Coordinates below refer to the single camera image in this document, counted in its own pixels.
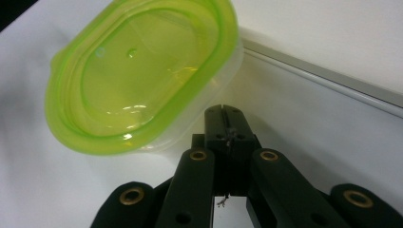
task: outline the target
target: metal grommet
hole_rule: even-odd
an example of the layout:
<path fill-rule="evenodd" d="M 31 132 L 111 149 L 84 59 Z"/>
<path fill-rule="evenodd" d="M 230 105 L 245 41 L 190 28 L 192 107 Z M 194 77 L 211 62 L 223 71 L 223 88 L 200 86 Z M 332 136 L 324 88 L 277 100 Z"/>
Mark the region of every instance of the metal grommet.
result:
<path fill-rule="evenodd" d="M 194 161 L 202 161 L 205 160 L 207 158 L 207 154 L 204 151 L 193 151 L 192 153 L 190 153 L 190 159 L 194 160 Z"/>
<path fill-rule="evenodd" d="M 278 159 L 278 154 L 272 151 L 263 151 L 260 156 L 267 161 L 276 161 Z"/>
<path fill-rule="evenodd" d="M 119 200 L 123 205 L 134 205 L 140 202 L 144 198 L 144 190 L 141 187 L 133 187 L 130 189 L 125 190 Z"/>
<path fill-rule="evenodd" d="M 361 208 L 371 208 L 374 206 L 372 199 L 364 195 L 363 193 L 355 190 L 346 190 L 343 193 L 344 198 L 351 204 Z"/>

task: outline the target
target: white wall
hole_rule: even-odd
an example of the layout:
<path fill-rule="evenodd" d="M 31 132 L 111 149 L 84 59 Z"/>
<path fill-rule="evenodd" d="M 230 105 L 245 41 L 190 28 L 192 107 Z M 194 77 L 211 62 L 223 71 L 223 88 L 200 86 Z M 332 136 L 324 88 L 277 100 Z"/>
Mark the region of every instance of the white wall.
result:
<path fill-rule="evenodd" d="M 403 1 L 232 2 L 243 36 L 403 94 Z"/>

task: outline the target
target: container lid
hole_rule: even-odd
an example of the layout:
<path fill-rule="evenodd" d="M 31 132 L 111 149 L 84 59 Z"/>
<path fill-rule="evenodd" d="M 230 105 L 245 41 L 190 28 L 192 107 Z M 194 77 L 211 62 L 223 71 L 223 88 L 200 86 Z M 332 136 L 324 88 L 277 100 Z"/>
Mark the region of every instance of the container lid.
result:
<path fill-rule="evenodd" d="M 142 147 L 214 79 L 238 39 L 227 0 L 113 1 L 53 58 L 49 128 L 85 153 Z"/>

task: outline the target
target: transparent container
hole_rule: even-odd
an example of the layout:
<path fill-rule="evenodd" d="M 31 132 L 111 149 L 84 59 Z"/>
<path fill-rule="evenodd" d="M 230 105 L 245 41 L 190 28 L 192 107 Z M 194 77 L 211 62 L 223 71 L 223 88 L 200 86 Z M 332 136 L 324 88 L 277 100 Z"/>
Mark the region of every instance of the transparent container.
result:
<path fill-rule="evenodd" d="M 113 1 L 53 58 L 48 126 L 88 154 L 164 148 L 231 80 L 242 52 L 227 0 Z"/>

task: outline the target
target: metal edge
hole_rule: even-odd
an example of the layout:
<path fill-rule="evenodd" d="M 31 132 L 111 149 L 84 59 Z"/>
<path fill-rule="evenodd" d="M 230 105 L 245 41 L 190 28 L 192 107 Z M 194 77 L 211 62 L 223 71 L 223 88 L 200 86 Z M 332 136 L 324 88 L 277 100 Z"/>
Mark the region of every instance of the metal edge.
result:
<path fill-rule="evenodd" d="M 245 54 L 403 118 L 403 95 L 401 94 L 310 64 L 248 39 L 243 39 L 242 42 Z"/>

